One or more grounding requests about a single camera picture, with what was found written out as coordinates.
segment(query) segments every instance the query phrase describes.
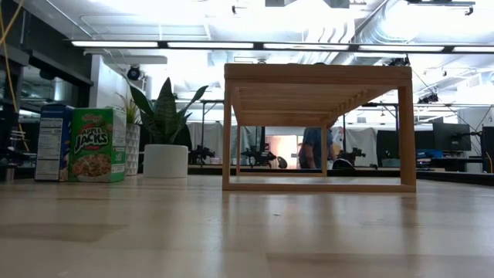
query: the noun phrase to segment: white pot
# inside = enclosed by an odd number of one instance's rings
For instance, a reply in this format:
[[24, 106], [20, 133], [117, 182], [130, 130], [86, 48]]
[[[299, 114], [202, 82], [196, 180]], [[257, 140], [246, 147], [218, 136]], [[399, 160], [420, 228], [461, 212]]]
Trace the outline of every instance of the white pot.
[[185, 146], [148, 144], [144, 148], [144, 177], [186, 178], [188, 148]]
[[137, 174], [139, 168], [139, 137], [140, 127], [137, 124], [127, 124], [125, 137], [125, 175]]

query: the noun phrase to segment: nutrition label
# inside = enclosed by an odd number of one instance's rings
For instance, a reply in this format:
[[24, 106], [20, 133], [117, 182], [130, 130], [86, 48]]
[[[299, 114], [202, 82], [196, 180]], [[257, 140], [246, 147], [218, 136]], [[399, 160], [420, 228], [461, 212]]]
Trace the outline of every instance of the nutrition label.
[[62, 118], [42, 118], [40, 120], [36, 179], [59, 179], [62, 127]]

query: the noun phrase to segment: ceiling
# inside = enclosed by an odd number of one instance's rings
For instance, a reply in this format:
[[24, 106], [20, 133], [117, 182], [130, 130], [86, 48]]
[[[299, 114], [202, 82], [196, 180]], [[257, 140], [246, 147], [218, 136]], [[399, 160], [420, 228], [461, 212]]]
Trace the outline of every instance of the ceiling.
[[[25, 7], [77, 40], [349, 42], [356, 28], [383, 4], [383, 0], [351, 1], [354, 4], [348, 10], [330, 8], [323, 0], [296, 0], [282, 8], [265, 7], [265, 0], [26, 0]], [[492, 0], [475, 0], [470, 16], [464, 15], [465, 7], [416, 7], [404, 0], [385, 1], [384, 12], [376, 12], [369, 24], [380, 27], [378, 43], [494, 42]], [[376, 36], [368, 29], [362, 32]], [[157, 76], [156, 80], [170, 76], [175, 91], [183, 98], [204, 84], [211, 85], [210, 97], [216, 92], [216, 98], [221, 98], [225, 63], [337, 61], [337, 53], [113, 49], [103, 54], [106, 63], [116, 70], [124, 71], [131, 63], [139, 62], [147, 75]], [[386, 58], [361, 60], [382, 64]], [[414, 54], [410, 61], [416, 73], [416, 100], [434, 90], [445, 102], [482, 101], [461, 95], [456, 85], [494, 68], [494, 58], [487, 55]], [[396, 99], [396, 93], [390, 92], [379, 101]]]

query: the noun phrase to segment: computer monitor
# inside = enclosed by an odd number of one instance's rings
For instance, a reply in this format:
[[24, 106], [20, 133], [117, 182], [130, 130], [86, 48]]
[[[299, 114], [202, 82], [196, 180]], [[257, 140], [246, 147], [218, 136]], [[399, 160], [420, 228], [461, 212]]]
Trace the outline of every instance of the computer monitor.
[[471, 151], [468, 124], [433, 123], [435, 149], [442, 151]]

